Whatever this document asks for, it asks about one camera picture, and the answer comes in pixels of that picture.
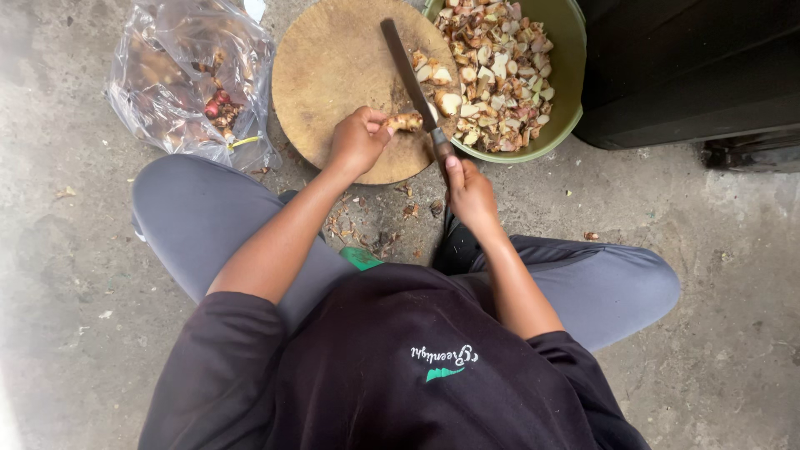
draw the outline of right hand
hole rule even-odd
[[[456,156],[447,158],[445,168],[450,178],[447,203],[453,214],[478,241],[497,233],[505,236],[498,218],[492,182],[478,171],[472,161],[462,161]]]

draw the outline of yellow string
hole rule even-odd
[[[260,138],[258,136],[253,136],[252,138],[242,139],[241,141],[239,141],[237,143],[228,144],[228,150],[233,151],[234,147],[236,147],[237,145],[242,145],[242,144],[246,144],[246,143],[254,143],[255,141],[258,141],[259,139]]]

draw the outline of black shoe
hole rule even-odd
[[[448,207],[445,214],[445,235],[431,267],[448,276],[466,274],[481,253],[478,240]]]

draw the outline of round wooden cutting board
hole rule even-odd
[[[408,50],[420,49],[447,68],[447,86],[422,84],[433,103],[435,90],[461,94],[455,61],[439,30],[403,0],[320,0],[300,14],[278,46],[272,75],[275,111],[286,136],[318,168],[328,161],[334,127],[359,106],[388,115],[414,106],[394,66],[380,22],[393,18]],[[457,118],[439,113],[449,138]],[[362,184],[395,183],[434,161],[425,131],[398,131]]]

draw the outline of knife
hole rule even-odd
[[[430,112],[428,101],[425,94],[422,93],[422,87],[419,86],[417,81],[417,74],[414,68],[411,67],[411,62],[406,56],[406,48],[402,45],[398,29],[394,25],[393,19],[385,19],[381,22],[381,30],[386,43],[389,45],[389,52],[392,54],[394,65],[397,66],[400,72],[400,78],[405,85],[408,95],[411,97],[411,102],[414,104],[417,112],[422,115],[422,126],[425,131],[430,133],[430,137],[434,140],[434,153],[436,160],[439,163],[439,170],[442,172],[442,177],[445,179],[447,186],[450,186],[450,180],[447,178],[447,169],[445,168],[445,159],[450,155],[455,155],[453,146],[445,136],[442,128],[437,127],[434,115]]]

